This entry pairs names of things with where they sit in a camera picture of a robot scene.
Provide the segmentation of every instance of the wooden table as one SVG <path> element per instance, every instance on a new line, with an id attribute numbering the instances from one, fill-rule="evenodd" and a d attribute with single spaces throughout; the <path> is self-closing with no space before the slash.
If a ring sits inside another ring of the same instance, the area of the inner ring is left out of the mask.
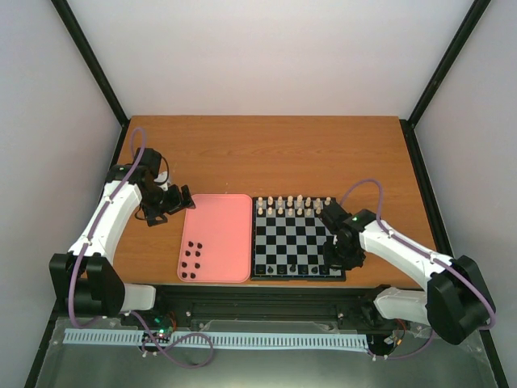
<path id="1" fill-rule="evenodd" d="M 434 248 L 410 157 L 397 117 L 135 116 L 147 146 L 169 161 L 174 183 L 191 193 L 249 196 L 335 196 L 355 182 L 376 178 L 385 189 L 383 218 L 395 229 Z M 119 163 L 131 162 L 127 136 Z M 357 188 L 345 207 L 376 209 L 373 184 Z M 185 212 L 149 228 L 132 218 L 116 250 L 115 269 L 125 282 L 182 284 L 176 273 Z M 416 284 L 384 260 L 367 255 L 345 282 L 252 281 L 244 285 L 375 287 Z"/>

